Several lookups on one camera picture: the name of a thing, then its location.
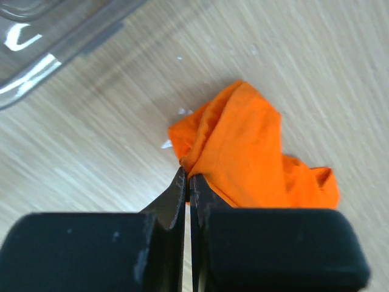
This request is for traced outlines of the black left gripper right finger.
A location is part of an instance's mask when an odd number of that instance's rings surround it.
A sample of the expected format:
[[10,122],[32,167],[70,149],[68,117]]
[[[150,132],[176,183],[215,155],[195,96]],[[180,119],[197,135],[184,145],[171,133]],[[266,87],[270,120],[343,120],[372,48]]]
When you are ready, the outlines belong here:
[[360,291],[370,267],[332,209],[229,206],[202,175],[189,180],[194,291]]

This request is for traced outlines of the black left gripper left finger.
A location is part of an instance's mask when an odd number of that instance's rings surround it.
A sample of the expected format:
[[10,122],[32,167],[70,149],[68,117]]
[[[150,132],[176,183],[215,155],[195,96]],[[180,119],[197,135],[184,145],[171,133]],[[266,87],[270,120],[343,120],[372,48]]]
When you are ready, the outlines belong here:
[[138,213],[31,213],[1,247],[2,291],[180,291],[186,174]]

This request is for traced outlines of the orange t shirt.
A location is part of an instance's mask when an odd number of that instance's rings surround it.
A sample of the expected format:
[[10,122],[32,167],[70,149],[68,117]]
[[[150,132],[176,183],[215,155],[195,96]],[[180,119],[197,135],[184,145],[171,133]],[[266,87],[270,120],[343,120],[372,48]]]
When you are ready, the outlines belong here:
[[233,207],[335,209],[333,171],[283,154],[281,114],[249,83],[232,83],[169,127],[189,177],[202,175]]

